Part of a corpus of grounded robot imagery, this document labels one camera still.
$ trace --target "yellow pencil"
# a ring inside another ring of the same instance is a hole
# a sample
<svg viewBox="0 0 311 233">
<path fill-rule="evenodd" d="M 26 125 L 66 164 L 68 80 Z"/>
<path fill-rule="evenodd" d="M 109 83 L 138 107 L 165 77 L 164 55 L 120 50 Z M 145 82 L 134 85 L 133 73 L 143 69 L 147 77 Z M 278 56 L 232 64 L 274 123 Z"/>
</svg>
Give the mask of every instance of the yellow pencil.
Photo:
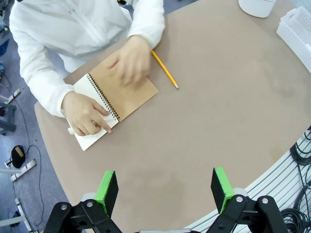
<svg viewBox="0 0 311 233">
<path fill-rule="evenodd" d="M 157 60 L 157 62 L 159 62 L 160 66 L 163 68 L 164 72 L 167 74 L 167 76 L 170 78 L 170 80 L 172 81 L 172 83 L 174 84 L 174 86 L 179 89 L 176 81 L 174 80 L 174 78 L 171 76 L 171 74 L 169 73 L 169 71 L 166 69 L 166 67 L 163 65 L 163 63 L 161 62 L 160 58 L 156 55 L 156 53 L 151 50 L 152 55 L 155 57 L 155 59 Z"/>
</svg>

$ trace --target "brown notebook cover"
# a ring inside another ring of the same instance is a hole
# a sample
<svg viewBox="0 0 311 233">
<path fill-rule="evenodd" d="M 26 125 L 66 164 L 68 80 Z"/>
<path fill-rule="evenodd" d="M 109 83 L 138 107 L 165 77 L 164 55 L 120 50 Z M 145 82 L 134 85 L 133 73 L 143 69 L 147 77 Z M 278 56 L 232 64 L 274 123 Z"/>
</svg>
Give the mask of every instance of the brown notebook cover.
<svg viewBox="0 0 311 233">
<path fill-rule="evenodd" d="M 118 51 L 102 61 L 89 74 L 114 109 L 118 120 L 123 121 L 159 90 L 147 77 L 140 83 L 122 85 L 121 80 L 116 77 L 116 70 L 108 68 L 117 55 Z"/>
</svg>

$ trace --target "spiral notebook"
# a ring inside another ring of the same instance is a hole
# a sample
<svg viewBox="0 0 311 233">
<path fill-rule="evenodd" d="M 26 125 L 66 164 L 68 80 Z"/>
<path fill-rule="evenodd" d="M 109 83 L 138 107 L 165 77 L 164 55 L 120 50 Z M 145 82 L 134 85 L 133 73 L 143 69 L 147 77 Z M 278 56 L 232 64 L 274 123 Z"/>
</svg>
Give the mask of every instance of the spiral notebook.
<svg viewBox="0 0 311 233">
<path fill-rule="evenodd" d="M 110 112 L 109 116 L 102 117 L 111 128 L 158 93 L 158 89 L 147 77 L 137 85 L 122 85 L 116 78 L 115 70 L 107 68 L 116 55 L 112 54 L 73 85 L 76 93 L 95 99 Z M 102 129 L 95 135 L 79 136 L 75 133 L 75 137 L 82 150 L 86 150 L 106 133 Z"/>
</svg>

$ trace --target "stool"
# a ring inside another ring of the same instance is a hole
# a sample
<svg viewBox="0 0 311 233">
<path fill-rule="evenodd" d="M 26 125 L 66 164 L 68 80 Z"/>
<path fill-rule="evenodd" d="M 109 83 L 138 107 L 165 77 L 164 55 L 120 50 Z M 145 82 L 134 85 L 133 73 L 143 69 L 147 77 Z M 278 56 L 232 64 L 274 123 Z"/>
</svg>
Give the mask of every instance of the stool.
<svg viewBox="0 0 311 233">
<path fill-rule="evenodd" d="M 16 125 L 13 124 L 13 111 L 16 109 L 16 107 L 14 105 L 2 102 L 0 102 L 0 107 L 7 110 L 7 121 L 0 120 L 0 128 L 2 128 L 2 130 L 0 130 L 0 134 L 3 135 L 7 131 L 14 132 L 16 130 Z"/>
</svg>

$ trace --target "white hoodie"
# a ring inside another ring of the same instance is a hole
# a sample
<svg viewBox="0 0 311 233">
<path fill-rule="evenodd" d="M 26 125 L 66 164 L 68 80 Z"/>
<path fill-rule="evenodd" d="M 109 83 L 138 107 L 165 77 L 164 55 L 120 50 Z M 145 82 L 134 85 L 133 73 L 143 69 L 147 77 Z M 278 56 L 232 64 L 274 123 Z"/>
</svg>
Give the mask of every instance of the white hoodie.
<svg viewBox="0 0 311 233">
<path fill-rule="evenodd" d="M 127 2 L 134 8 L 133 22 L 117 0 L 15 2 L 10 30 L 18 44 L 20 75 L 48 112 L 63 117 L 61 103 L 74 88 L 54 70 L 47 48 L 73 72 L 121 38 L 141 35 L 152 48 L 158 44 L 165 27 L 163 0 Z"/>
</svg>

